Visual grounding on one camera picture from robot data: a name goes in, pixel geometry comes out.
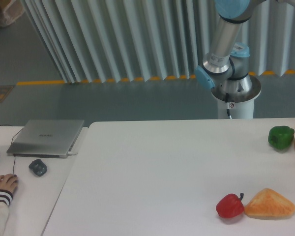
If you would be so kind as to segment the person's hand on mouse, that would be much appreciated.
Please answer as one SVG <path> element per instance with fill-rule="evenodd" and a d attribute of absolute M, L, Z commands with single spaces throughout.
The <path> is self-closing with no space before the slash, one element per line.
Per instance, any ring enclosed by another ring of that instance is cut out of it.
<path fill-rule="evenodd" d="M 0 175 L 0 191 L 7 191 L 11 194 L 14 194 L 18 186 L 14 188 L 11 185 L 11 182 L 13 181 L 13 176 L 14 174 Z"/>

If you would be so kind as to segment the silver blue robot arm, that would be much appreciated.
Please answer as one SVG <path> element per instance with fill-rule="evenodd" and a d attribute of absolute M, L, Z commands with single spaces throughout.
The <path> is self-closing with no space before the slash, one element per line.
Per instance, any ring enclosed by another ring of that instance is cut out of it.
<path fill-rule="evenodd" d="M 197 81 L 206 89 L 219 86 L 231 77 L 242 79 L 248 75 L 245 63 L 250 56 L 246 47 L 234 49 L 242 24 L 247 22 L 261 0 L 216 0 L 214 6 L 219 16 L 208 53 L 195 68 Z M 260 75 L 271 70 L 278 75 L 288 70 L 295 71 L 295 0 L 276 0 L 258 9 L 261 15 L 256 26 L 257 37 L 270 36 L 270 39 L 256 39 L 261 56 L 254 59 L 253 67 Z"/>

